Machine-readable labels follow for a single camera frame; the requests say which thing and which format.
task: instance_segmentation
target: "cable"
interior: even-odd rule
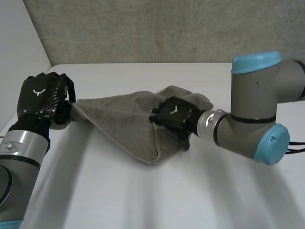
[[[289,142],[290,146],[303,146],[305,142]]]
[[[289,142],[290,146],[303,146],[305,145],[305,142]],[[286,154],[297,154],[305,152],[305,148],[303,149],[287,149]]]

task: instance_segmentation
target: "logo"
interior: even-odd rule
[[[41,92],[37,92],[37,91],[33,90],[33,92],[34,92],[37,96],[39,96],[39,95],[42,94],[45,90],[46,90],[46,89],[43,89]]]
[[[178,112],[177,106],[175,106],[175,110],[171,112],[171,115]]]

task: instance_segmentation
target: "white tabletop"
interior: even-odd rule
[[[73,79],[77,98],[176,85],[230,111],[230,69],[228,63],[64,64],[50,72]],[[293,141],[305,141],[304,112],[304,102],[278,106],[277,122]],[[188,152],[146,165],[90,124],[51,130],[50,138],[22,229],[305,228],[305,153],[269,167],[192,136]]]

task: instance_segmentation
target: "concrete wall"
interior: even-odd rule
[[[25,0],[53,65],[305,60],[305,0]]]

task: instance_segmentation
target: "gray towel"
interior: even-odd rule
[[[210,100],[183,88],[169,86],[157,94],[143,91],[100,99],[79,99],[74,104],[73,120],[89,120],[134,158],[147,164],[163,161],[188,150],[163,126],[149,122],[151,109],[172,96],[189,101],[200,109],[212,109]]]

